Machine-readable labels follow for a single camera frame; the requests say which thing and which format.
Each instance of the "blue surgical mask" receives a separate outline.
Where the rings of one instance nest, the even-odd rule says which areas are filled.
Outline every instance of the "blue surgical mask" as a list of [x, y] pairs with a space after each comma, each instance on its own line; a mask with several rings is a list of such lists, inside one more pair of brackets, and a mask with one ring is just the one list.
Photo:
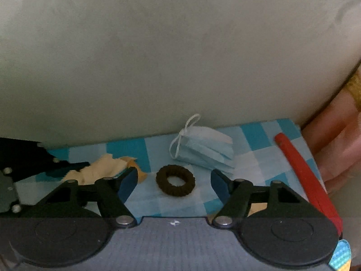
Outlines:
[[185, 124], [185, 128], [171, 142], [169, 146], [171, 157], [205, 168], [232, 173], [234, 169], [232, 138], [209, 127], [194, 126], [199, 119], [199, 114], [193, 115]]

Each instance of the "blue checkered tablecloth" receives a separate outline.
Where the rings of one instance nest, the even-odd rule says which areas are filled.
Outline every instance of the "blue checkered tablecloth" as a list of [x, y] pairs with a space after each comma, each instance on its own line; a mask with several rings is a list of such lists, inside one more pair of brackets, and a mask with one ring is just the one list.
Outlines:
[[[301, 136], [300, 129], [289, 119], [255, 122], [235, 127], [218, 129], [232, 137], [236, 168], [231, 179], [244, 178], [255, 185], [269, 185], [272, 180], [281, 180], [301, 196], [306, 195], [294, 171], [281, 150], [274, 143], [274, 136], [283, 132], [306, 160], [317, 178], [321, 180], [315, 161]], [[223, 206], [211, 187], [211, 170], [173, 160], [169, 156], [169, 144], [176, 134], [148, 138], [127, 139], [116, 142], [71, 147], [49, 152], [59, 159], [71, 163], [94, 162], [105, 153], [114, 158], [131, 156], [144, 172], [147, 179], [138, 184], [126, 206], [137, 218], [143, 216], [192, 217], [205, 216]], [[165, 165], [178, 164], [188, 168], [196, 178], [194, 191], [182, 198], [164, 194], [155, 181], [156, 172]], [[22, 203], [35, 204], [59, 185], [60, 180], [48, 177], [45, 173], [30, 177], [16, 184]], [[89, 205], [97, 211], [96, 205]]]

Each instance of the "mask ear loop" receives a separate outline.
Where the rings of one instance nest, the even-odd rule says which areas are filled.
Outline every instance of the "mask ear loop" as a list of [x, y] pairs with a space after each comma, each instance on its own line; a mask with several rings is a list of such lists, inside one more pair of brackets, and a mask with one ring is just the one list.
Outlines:
[[[198, 120], [201, 119], [200, 114], [194, 114], [191, 118], [188, 119], [188, 121], [185, 123], [184, 128], [179, 132], [179, 134], [177, 135], [177, 137], [175, 139], [172, 140], [172, 142], [170, 143], [169, 146], [169, 154], [171, 156], [172, 159], [177, 159], [178, 155], [179, 155], [179, 147], [180, 145], [180, 140], [182, 138], [182, 136], [184, 136], [187, 133], [187, 129], [192, 127], [194, 124], [196, 124], [198, 122]], [[177, 144], [177, 149], [176, 149], [176, 153], [174, 154], [174, 156], [171, 153], [171, 149], [172, 146], [176, 143], [176, 141], [178, 141]]]

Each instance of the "brown scrunchie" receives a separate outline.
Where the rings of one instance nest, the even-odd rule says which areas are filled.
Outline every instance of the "brown scrunchie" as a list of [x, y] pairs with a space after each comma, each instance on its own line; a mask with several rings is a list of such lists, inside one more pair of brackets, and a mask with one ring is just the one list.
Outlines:
[[[176, 176], [184, 180], [182, 186], [175, 186], [168, 181], [168, 177]], [[196, 186], [193, 174], [186, 168], [178, 165], [167, 165], [162, 167], [156, 176], [156, 182], [162, 192], [171, 196], [189, 195]]]

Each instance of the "red stick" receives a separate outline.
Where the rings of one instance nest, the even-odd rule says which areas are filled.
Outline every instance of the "red stick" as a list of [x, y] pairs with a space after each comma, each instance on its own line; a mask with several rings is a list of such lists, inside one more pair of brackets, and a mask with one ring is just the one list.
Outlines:
[[335, 224], [338, 234], [341, 235], [342, 219], [306, 161], [283, 133], [277, 134], [274, 140], [295, 171], [308, 201]]

